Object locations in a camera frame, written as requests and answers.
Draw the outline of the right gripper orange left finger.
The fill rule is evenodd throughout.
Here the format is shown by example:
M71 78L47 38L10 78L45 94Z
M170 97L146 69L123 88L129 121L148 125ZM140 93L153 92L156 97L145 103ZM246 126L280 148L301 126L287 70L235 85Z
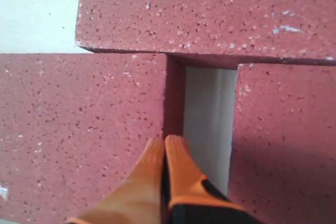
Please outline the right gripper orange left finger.
M153 138L128 177L102 202L67 223L160 223L164 142Z

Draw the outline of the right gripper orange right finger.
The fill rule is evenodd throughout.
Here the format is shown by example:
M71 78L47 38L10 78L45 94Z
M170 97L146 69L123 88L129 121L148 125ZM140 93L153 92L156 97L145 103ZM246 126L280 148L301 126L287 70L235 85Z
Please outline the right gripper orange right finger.
M170 180L170 223L243 223L242 207L232 203L196 165L186 139L165 139Z

